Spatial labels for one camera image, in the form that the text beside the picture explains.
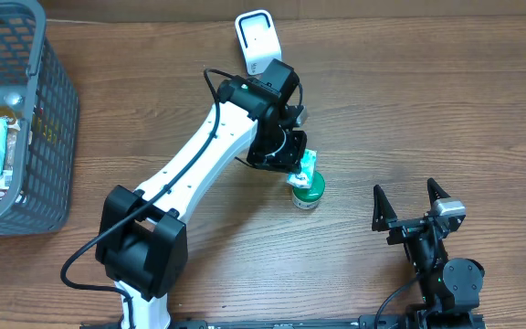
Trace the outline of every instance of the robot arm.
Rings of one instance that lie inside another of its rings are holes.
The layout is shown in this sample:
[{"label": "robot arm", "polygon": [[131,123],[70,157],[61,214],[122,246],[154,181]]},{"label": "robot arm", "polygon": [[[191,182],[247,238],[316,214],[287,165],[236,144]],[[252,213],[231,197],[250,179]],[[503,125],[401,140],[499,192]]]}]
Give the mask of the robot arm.
[{"label": "robot arm", "polygon": [[196,134],[157,174],[133,192],[117,186],[107,196],[100,234],[114,229],[116,223],[140,207],[147,210],[137,221],[154,224],[150,231],[132,220],[97,244],[97,261],[105,266],[117,288],[131,296],[130,301],[123,298],[124,318],[117,328],[130,328],[130,306],[135,328],[169,326],[167,293],[188,259],[185,224],[206,190],[235,156],[248,149],[247,161],[257,169],[300,171],[307,138],[293,128],[303,124],[306,113],[301,105],[287,105],[300,84],[293,68],[274,60],[260,80],[229,78],[217,92],[220,112],[216,137],[167,193],[149,202],[203,147],[215,128],[216,104]]},{"label": "robot arm", "polygon": [[[215,106],[196,134],[164,168],[137,190],[143,191],[143,199],[150,200],[172,180],[204,144],[215,122]],[[198,161],[180,178],[176,185],[154,205],[164,211],[171,208],[179,212],[178,220],[188,223],[198,201],[215,182],[225,167],[243,151],[246,151],[257,135],[258,121],[247,117],[248,113],[228,101],[220,104],[220,123],[216,138]]]},{"label": "robot arm", "polygon": [[398,220],[383,189],[380,186],[373,189],[373,231],[388,231],[389,245],[403,244],[407,260],[413,263],[416,272],[416,277],[397,292],[418,282],[423,303],[408,305],[405,315],[381,315],[389,298],[376,316],[360,317],[361,329],[385,329],[392,325],[407,329],[485,327],[482,315],[472,313],[480,304],[484,268],[475,260],[450,260],[442,241],[449,233],[458,231],[466,218],[466,207],[433,178],[427,180],[427,192],[429,211],[421,218]]}]

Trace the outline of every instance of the green container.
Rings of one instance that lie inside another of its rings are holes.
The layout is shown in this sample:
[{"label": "green container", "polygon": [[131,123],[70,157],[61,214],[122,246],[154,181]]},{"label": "green container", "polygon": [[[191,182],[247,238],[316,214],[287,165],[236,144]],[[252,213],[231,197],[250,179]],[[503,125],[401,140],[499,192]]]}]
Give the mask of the green container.
[{"label": "green container", "polygon": [[314,209],[320,203],[325,187],[324,177],[320,173],[315,172],[310,188],[293,187],[291,191],[293,204],[301,209]]}]

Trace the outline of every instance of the basket handle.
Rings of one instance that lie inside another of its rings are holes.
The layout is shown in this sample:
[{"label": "basket handle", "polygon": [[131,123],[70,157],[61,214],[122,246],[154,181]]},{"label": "basket handle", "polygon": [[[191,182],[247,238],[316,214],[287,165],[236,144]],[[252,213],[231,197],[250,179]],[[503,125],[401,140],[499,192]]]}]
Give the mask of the basket handle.
[{"label": "basket handle", "polygon": [[22,5],[34,15],[36,31],[34,31],[32,49],[30,50],[29,62],[26,67],[27,77],[34,77],[39,72],[40,57],[42,56],[42,47],[46,37],[46,12],[36,0],[0,0],[0,5]]}]

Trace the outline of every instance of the white plastic object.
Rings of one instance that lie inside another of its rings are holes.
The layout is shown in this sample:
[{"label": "white plastic object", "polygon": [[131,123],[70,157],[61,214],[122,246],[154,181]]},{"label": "white plastic object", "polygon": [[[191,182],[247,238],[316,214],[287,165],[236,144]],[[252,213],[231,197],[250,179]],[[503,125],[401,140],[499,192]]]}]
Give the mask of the white plastic object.
[{"label": "white plastic object", "polygon": [[[139,329],[167,329],[172,321],[168,313],[168,295],[165,294],[162,298],[152,298],[146,301],[142,295],[129,284],[123,281],[116,281],[115,286],[123,289],[131,296],[133,303],[133,320],[135,328]],[[129,304],[125,302],[125,298],[121,297],[123,303],[123,320],[121,321],[121,328],[129,329]]]},{"label": "white plastic object", "polygon": [[240,15],[235,20],[235,29],[249,75],[263,73],[273,59],[281,60],[278,34],[267,10]]},{"label": "white plastic object", "polygon": [[[216,130],[216,138],[210,142],[196,163],[172,187],[171,192],[162,196],[154,205],[163,211],[176,209],[180,213],[178,219],[187,224],[198,201],[220,173],[233,161],[235,156],[248,149],[255,140],[258,122],[249,119],[247,115],[247,111],[230,101],[220,104],[220,122]],[[137,187],[145,192],[143,194],[145,200],[154,197],[190,162],[212,132],[215,120],[216,107],[213,105],[202,126],[174,159],[152,178]],[[127,291],[132,297],[133,317],[137,329],[166,329],[170,325],[167,294],[162,298],[152,298],[147,302],[137,290],[127,283],[116,281],[115,286]],[[125,314],[121,328],[129,328],[129,306],[124,299],[121,301],[123,314]]]},{"label": "white plastic object", "polygon": [[[176,209],[178,219],[184,223],[192,216],[198,201],[215,182],[223,169],[241,152],[248,149],[257,135],[257,120],[247,117],[248,112],[227,101],[220,104],[220,123],[216,138],[212,140],[198,161],[154,205],[163,211]],[[196,134],[164,168],[137,189],[143,190],[143,199],[154,197],[169,183],[182,168],[190,162],[205,143],[215,126],[216,107],[210,113]]]}]

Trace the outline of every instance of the white label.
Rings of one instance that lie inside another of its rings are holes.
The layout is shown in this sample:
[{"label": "white label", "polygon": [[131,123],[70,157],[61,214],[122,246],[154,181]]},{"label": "white label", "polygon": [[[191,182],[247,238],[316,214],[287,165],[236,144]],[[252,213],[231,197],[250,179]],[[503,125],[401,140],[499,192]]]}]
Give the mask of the white label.
[{"label": "white label", "polygon": [[13,170],[4,170],[4,174],[0,176],[0,189],[9,189],[13,175]]},{"label": "white label", "polygon": [[301,201],[293,193],[291,194],[291,201],[293,201],[293,204],[296,205],[296,207],[298,207],[300,209],[305,209],[305,210],[307,210],[307,209],[314,209],[320,203],[319,199],[316,200],[316,201],[312,201],[312,202]]}]

